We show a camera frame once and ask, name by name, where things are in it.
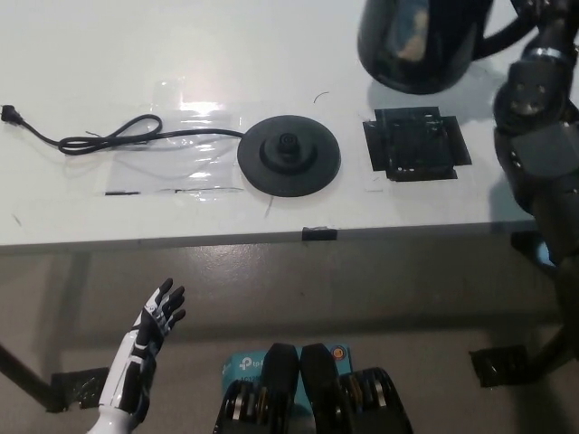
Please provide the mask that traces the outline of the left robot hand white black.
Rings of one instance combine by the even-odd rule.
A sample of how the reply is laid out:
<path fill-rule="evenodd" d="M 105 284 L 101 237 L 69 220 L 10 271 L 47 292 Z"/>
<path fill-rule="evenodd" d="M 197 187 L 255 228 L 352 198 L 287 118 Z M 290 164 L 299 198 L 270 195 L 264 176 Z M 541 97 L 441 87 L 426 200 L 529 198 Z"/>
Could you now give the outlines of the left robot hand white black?
<path fill-rule="evenodd" d="M 109 369 L 99 406 L 121 410 L 135 422 L 147 416 L 157 356 L 185 317 L 185 288 L 168 278 L 153 292 L 125 333 Z"/>

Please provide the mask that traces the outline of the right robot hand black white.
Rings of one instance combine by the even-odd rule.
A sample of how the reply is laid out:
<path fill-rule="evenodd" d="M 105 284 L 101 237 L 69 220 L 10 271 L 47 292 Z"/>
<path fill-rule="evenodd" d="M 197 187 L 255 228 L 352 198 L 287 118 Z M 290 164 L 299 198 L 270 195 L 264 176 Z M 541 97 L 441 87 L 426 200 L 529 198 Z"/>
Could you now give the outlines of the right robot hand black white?
<path fill-rule="evenodd" d="M 524 49 L 532 53 L 573 59 L 574 40 L 578 34 L 578 2 L 576 0 L 512 1 L 519 18 L 526 18 L 537 35 Z"/>

